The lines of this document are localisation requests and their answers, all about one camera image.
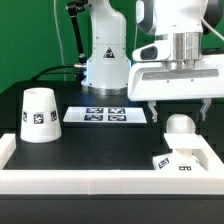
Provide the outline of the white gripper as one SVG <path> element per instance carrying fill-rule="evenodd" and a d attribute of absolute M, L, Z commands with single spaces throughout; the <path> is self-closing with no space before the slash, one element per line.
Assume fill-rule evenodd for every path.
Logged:
<path fill-rule="evenodd" d="M 209 98 L 224 97 L 224 54 L 205 55 L 194 69 L 168 70 L 163 63 L 136 63 L 128 80 L 128 98 L 149 101 L 152 120 L 157 122 L 156 101 L 203 99 L 201 120 L 211 106 Z"/>

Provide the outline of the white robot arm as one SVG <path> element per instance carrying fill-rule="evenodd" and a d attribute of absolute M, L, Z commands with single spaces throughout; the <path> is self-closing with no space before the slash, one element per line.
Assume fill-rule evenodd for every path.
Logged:
<path fill-rule="evenodd" d="M 92 55 L 85 90 L 126 93 L 132 101 L 201 99 L 202 115 L 211 100 L 224 98 L 224 54 L 203 55 L 204 14 L 210 0 L 137 0 L 136 25 L 155 41 L 126 56 L 126 21 L 109 0 L 89 0 Z"/>

